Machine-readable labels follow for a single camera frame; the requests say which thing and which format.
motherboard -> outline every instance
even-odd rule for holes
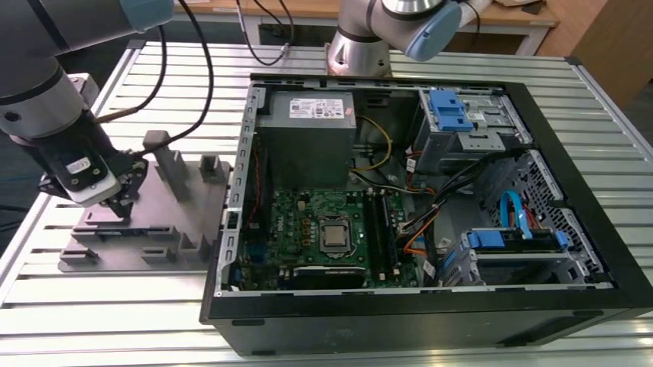
[[[414,287],[415,264],[396,247],[402,221],[398,194],[275,191],[267,241],[247,243],[241,288]]]

green circuit board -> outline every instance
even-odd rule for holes
[[[248,244],[249,261],[243,266],[244,288],[279,289],[277,279],[296,266],[352,266],[366,269],[366,287],[408,287],[415,284],[415,264],[396,264],[396,270],[374,273],[366,229],[364,192],[342,190],[280,190],[275,192],[267,243]],[[402,198],[386,195],[388,230],[404,221]],[[348,232],[348,251],[328,253],[323,228],[342,224]],[[390,245],[386,250],[391,255]]]

ram slot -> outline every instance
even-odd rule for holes
[[[390,205],[387,203],[387,196],[380,195],[380,204],[383,208],[383,244],[387,251],[387,257],[390,264],[390,269],[398,269],[399,267],[399,258],[396,256],[396,246],[395,246],[395,231],[391,228],[391,217],[390,217]]]
[[[386,280],[388,269],[386,269],[386,262],[383,261],[375,197],[367,193],[363,193],[363,222],[366,224],[367,257],[370,258],[372,279],[383,281]]]

aluminum extrusion table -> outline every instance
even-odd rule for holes
[[[199,44],[169,44],[168,75],[148,108],[105,125],[116,148],[144,132],[176,134],[205,97]],[[257,46],[272,58],[276,47]],[[185,160],[233,161],[248,74],[324,74],[324,50],[296,47],[277,67],[257,66],[240,45],[211,45],[215,99],[204,125],[172,144]],[[94,111],[135,106],[157,79],[160,49],[125,51]],[[653,278],[653,150],[582,67],[559,58],[443,54],[428,63],[391,55],[396,76],[524,83],[643,271]],[[0,260],[0,365],[458,365],[559,366],[653,363],[653,313],[595,326],[536,348],[467,349],[241,359],[197,322],[203,271],[62,274],[58,251],[82,209],[40,195]]]

dark floor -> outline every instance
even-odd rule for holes
[[[188,22],[173,22],[165,26],[169,42],[196,42],[196,35]],[[241,44],[244,42],[237,24],[205,23],[201,25],[209,43]],[[296,32],[296,44],[300,46],[322,46],[332,38],[332,28],[300,27]],[[129,38],[157,40],[156,32],[125,37],[65,55],[60,58],[68,73],[89,73],[101,87],[109,77],[115,64]],[[284,34],[279,28],[261,29],[263,44],[283,44]],[[653,142],[653,84],[642,90],[635,100],[625,109],[625,114],[634,123],[649,142]],[[37,192],[34,187],[40,170],[26,154],[10,143],[0,132],[0,205],[29,208]],[[13,237],[13,226],[2,223],[21,219],[22,213],[0,211],[0,253]]]

